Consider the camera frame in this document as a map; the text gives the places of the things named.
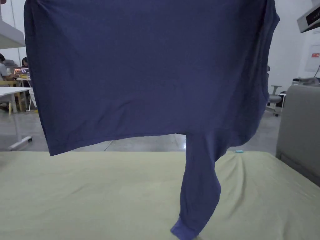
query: white wall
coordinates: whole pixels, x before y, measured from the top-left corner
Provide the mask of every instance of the white wall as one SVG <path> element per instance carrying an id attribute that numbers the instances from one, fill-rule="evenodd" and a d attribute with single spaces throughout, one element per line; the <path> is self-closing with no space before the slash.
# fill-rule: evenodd
<path id="1" fill-rule="evenodd" d="M 320 4 L 320 0 L 312 0 L 312 3 L 315 6 L 317 4 Z M 301 55 L 301 62 L 300 62 L 300 67 L 299 67 L 299 73 L 298 73 L 299 77 L 314 77 L 315 73 L 316 73 L 316 71 L 314 71 L 314 72 L 305 71 L 307 59 L 309 57 L 311 57 L 311 56 L 309 56 L 310 46 L 320 44 L 320 33 L 314 34 L 313 31 L 314 30 L 310 30 L 310 31 L 306 32 L 306 40 L 305 40 L 305 43 L 303 46 L 303 51 L 302 51 L 302 55 Z"/>
<path id="2" fill-rule="evenodd" d="M 23 8 L 25 0 L 7 0 L 1 5 L 2 20 L 24 33 Z M 26 56 L 26 48 L 1 49 L 0 53 L 6 59 L 14 60 L 19 66 L 21 60 Z"/>
<path id="3" fill-rule="evenodd" d="M 300 33 L 297 19 L 312 8 L 311 0 L 276 0 L 280 22 L 273 35 L 269 61 L 269 92 L 271 85 L 286 91 L 298 77 L 307 33 Z"/>

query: table leg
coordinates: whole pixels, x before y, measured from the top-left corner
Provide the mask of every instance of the table leg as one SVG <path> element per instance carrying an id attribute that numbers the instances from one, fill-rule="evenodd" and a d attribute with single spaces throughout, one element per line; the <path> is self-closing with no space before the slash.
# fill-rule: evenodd
<path id="1" fill-rule="evenodd" d="M 14 149 L 21 146 L 22 144 L 32 141 L 32 137 L 25 137 L 22 139 L 19 120 L 17 118 L 17 106 L 16 106 L 14 94 L 11 94 L 11 102 L 12 102 L 12 109 L 13 109 L 14 126 L 16 129 L 16 135 L 17 135 L 17 142 L 9 147 L 9 151 L 13 151 Z"/>
<path id="2" fill-rule="evenodd" d="M 283 100 L 282 100 L 281 113 L 282 113 L 283 106 L 284 106 L 284 100 L 285 100 L 285 96 L 283 96 Z"/>
<path id="3" fill-rule="evenodd" d="M 26 91 L 23 91 L 23 95 L 24 95 L 24 99 L 25 99 L 25 105 L 26 105 L 26 110 L 28 109 L 28 101 L 27 101 L 27 95 L 26 95 Z"/>

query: shirt sleeve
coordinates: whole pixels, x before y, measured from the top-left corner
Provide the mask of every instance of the shirt sleeve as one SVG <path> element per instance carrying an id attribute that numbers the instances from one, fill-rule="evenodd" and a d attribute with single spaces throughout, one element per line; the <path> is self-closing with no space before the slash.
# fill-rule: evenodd
<path id="1" fill-rule="evenodd" d="M 3 64 L 0 64 L 0 75 L 1 76 L 9 76 L 7 73 L 7 68 Z"/>

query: white shelf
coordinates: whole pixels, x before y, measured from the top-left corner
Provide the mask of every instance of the white shelf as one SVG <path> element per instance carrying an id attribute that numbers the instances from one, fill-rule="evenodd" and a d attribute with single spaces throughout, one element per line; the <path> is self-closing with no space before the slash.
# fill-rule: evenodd
<path id="1" fill-rule="evenodd" d="M 24 35 L 0 18 L 0 49 L 24 47 Z"/>

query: white table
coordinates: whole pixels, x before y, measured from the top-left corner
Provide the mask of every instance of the white table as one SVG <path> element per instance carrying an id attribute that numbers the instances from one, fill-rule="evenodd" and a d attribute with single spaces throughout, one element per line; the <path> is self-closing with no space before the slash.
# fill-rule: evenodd
<path id="1" fill-rule="evenodd" d="M 28 87 L 32 87 L 31 84 L 30 84 L 30 81 L 31 81 L 30 78 L 16 78 L 16 81 L 21 82 L 22 87 L 24 87 L 23 81 L 27 81 L 27 82 L 28 82 L 28 85 L 29 85 Z M 26 95 L 26 92 L 25 92 L 25 91 L 23 92 L 23 95 L 24 95 L 24 98 L 25 98 L 26 109 L 28 109 L 27 95 Z"/>
<path id="2" fill-rule="evenodd" d="M 19 126 L 19 120 L 16 116 L 17 114 L 17 107 L 16 107 L 16 101 L 14 98 L 14 94 L 18 92 L 25 92 L 30 90 L 29 87 L 0 87 L 0 97 L 11 95 L 11 102 L 12 102 L 12 109 L 13 109 L 13 119 L 14 119 L 14 125 L 16 128 L 16 135 L 17 135 L 17 142 L 9 147 L 9 151 L 13 151 L 17 147 L 21 146 L 25 142 L 31 142 L 32 137 L 25 137 L 22 139 L 21 132 L 20 132 L 20 126 Z"/>

